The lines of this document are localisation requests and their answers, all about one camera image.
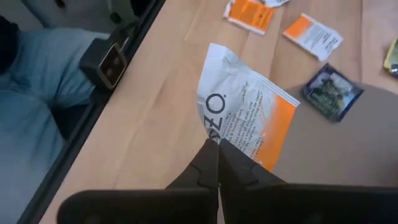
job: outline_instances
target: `light wood surface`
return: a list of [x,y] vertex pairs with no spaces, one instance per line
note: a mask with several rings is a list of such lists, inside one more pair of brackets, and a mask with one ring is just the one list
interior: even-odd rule
[[398,93],[398,80],[382,69],[398,37],[396,0],[291,0],[264,37],[223,20],[227,2],[166,0],[41,224],[55,223],[60,204],[81,190],[161,189],[183,171],[206,139],[195,95],[210,42],[280,87],[297,86],[322,66],[281,35],[304,12],[345,38],[333,66]]

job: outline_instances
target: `white tea packet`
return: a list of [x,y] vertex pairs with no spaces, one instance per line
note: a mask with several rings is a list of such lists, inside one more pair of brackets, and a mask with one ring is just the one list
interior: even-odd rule
[[271,170],[299,102],[243,64],[228,48],[210,44],[197,105],[211,139],[227,139]]
[[339,33],[306,14],[293,23],[284,35],[295,42],[319,61],[325,61],[343,41]]

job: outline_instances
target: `blue jeans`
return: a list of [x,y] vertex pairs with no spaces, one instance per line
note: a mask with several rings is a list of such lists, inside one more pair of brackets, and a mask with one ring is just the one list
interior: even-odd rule
[[80,29],[21,32],[0,74],[0,223],[17,223],[64,144],[52,110],[86,104],[94,86],[79,61],[94,38]]

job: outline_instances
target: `dark blue tea packet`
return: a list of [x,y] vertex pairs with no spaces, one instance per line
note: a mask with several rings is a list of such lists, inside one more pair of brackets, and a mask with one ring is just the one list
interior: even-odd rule
[[363,89],[326,64],[304,86],[304,97],[329,120],[340,122]]

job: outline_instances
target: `orange packaging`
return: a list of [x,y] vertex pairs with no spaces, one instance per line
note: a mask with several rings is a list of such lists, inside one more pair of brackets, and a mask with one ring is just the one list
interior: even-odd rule
[[266,33],[273,15],[273,8],[250,0],[232,0],[224,12],[228,21],[259,35]]
[[210,44],[197,91],[205,129],[271,171],[299,105],[224,46]]
[[319,61],[325,61],[343,41],[337,31],[321,24],[306,14],[301,14],[284,36],[295,42]]

